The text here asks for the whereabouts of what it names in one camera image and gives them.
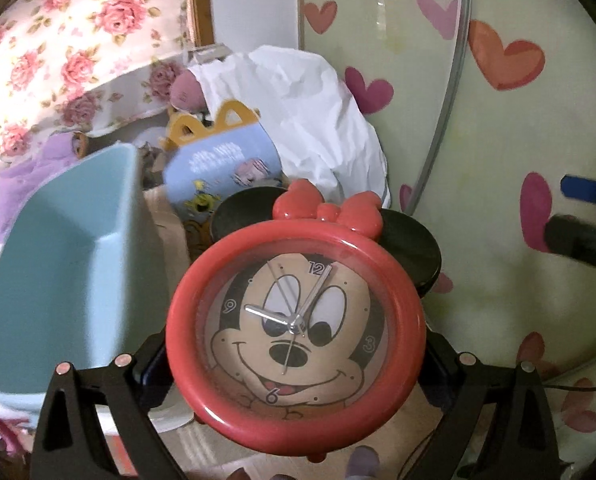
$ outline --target cartoon nose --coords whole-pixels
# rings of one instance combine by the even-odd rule
[[[307,364],[307,353],[296,345],[291,346],[289,343],[277,343],[269,349],[269,355],[278,364],[284,365],[287,360],[287,366],[292,368],[299,368]]]

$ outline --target red clock rim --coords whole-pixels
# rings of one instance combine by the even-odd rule
[[[308,238],[354,248],[369,264],[395,307],[391,351],[367,392],[339,412],[317,418],[278,420],[247,413],[217,394],[198,356],[195,306],[223,266],[260,244]],[[308,456],[342,449],[372,434],[405,402],[415,386],[425,352],[425,320],[415,286],[400,264],[376,242],[338,224],[317,220],[271,220],[226,236],[202,254],[180,281],[166,328],[169,365],[180,393],[214,430],[250,449],[282,456]]]

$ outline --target yellow box handle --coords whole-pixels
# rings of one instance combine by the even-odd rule
[[[227,123],[227,117],[230,112],[238,116],[238,122]],[[242,126],[249,126],[249,124],[255,124],[257,122],[258,117],[255,112],[235,99],[223,102],[218,110],[212,128],[206,128],[204,124],[191,114],[185,112],[174,113],[169,119],[169,135],[162,143],[162,146],[166,150],[175,149],[176,147],[180,148],[196,140],[204,139],[214,134],[228,132]]]

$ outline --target red bow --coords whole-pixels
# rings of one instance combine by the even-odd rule
[[[273,219],[313,218],[335,222],[377,240],[382,232],[380,197],[373,191],[357,193],[341,207],[325,203],[318,189],[301,178],[293,182],[286,193],[273,204]]]

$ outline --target floral curtain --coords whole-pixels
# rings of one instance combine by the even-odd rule
[[[192,40],[187,0],[17,0],[0,17],[0,171],[55,132],[163,111]]]

